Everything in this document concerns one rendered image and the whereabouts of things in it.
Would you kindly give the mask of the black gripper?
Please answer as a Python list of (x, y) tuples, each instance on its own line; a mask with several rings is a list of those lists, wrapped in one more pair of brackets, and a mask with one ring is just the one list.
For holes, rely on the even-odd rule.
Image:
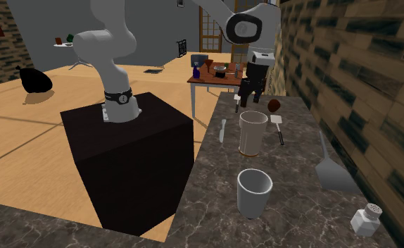
[(246, 66), (246, 78), (241, 79), (238, 95), (241, 97), (240, 106), (246, 107), (249, 95), (254, 91), (252, 82), (260, 83), (258, 88), (254, 91), (253, 102), (258, 103), (260, 96), (265, 90), (265, 83), (262, 81), (267, 75), (269, 66), (258, 65), (251, 62)]

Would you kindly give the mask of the red-brown top table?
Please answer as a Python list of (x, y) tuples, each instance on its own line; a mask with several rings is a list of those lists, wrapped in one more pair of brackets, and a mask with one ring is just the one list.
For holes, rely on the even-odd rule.
[(215, 76), (215, 66), (223, 66), (225, 62), (212, 62), (209, 67), (205, 64), (205, 60), (208, 60), (206, 54), (192, 54), (191, 66), (194, 73), (199, 72), (199, 77), (191, 77), (187, 80), (191, 87), (191, 112), (192, 117), (195, 117), (195, 104), (196, 104), (196, 86), (200, 87), (220, 87), (233, 89), (234, 92), (238, 92), (241, 84), (241, 79), (244, 74), (245, 63), (229, 63), (225, 70), (224, 77)]

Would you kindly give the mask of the tall white cup brown base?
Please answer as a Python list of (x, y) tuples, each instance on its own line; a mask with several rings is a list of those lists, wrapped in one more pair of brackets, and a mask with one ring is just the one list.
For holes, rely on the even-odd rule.
[(239, 151), (245, 156), (257, 156), (268, 117), (258, 111), (244, 111), (239, 116), (241, 129)]

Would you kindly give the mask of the wooden lattice door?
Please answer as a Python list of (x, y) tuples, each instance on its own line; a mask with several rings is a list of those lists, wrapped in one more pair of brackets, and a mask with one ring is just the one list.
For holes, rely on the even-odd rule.
[(222, 31), (220, 26), (201, 7), (199, 8), (199, 51), (222, 52)]

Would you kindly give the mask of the large grey spatula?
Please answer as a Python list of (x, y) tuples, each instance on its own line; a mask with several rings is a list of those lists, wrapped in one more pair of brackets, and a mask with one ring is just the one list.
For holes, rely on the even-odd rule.
[(329, 157), (322, 131), (319, 131), (319, 136), (324, 158), (316, 165), (315, 172), (322, 188), (360, 194), (361, 191), (350, 173)]

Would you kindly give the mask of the black robot stand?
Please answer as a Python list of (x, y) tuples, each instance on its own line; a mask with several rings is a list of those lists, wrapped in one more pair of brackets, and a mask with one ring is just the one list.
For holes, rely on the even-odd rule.
[(94, 104), (61, 113), (72, 157), (105, 229), (143, 235), (175, 214), (194, 164), (193, 120), (147, 92), (126, 123)]

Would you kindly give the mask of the white salt shaker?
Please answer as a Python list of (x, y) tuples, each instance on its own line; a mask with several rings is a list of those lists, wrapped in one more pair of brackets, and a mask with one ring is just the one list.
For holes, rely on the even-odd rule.
[(364, 209), (358, 209), (351, 219), (355, 234), (371, 237), (381, 225), (379, 217), (382, 213), (382, 209), (373, 203), (368, 203)]

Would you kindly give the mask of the white round side table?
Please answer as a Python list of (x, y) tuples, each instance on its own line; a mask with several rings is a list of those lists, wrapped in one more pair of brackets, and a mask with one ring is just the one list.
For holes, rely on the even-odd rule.
[[(74, 39), (74, 35), (72, 35), (72, 34), (69, 34), (66, 37), (66, 42), (62, 42), (62, 39), (60, 37), (56, 37), (55, 38), (56, 43), (54, 44), (54, 46), (55, 47), (70, 47), (70, 48), (72, 48), (73, 39)], [(87, 62), (84, 62), (80, 57), (77, 57), (77, 61), (74, 64), (71, 65), (70, 70), (72, 70), (74, 67), (76, 67), (78, 65), (84, 65), (84, 66), (92, 68), (92, 66), (89, 65)]]

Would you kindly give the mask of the black bag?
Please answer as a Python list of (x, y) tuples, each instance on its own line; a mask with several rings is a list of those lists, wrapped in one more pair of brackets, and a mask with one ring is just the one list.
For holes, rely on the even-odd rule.
[(27, 93), (48, 92), (53, 87), (51, 79), (35, 68), (15, 67), (19, 70), (22, 86)]

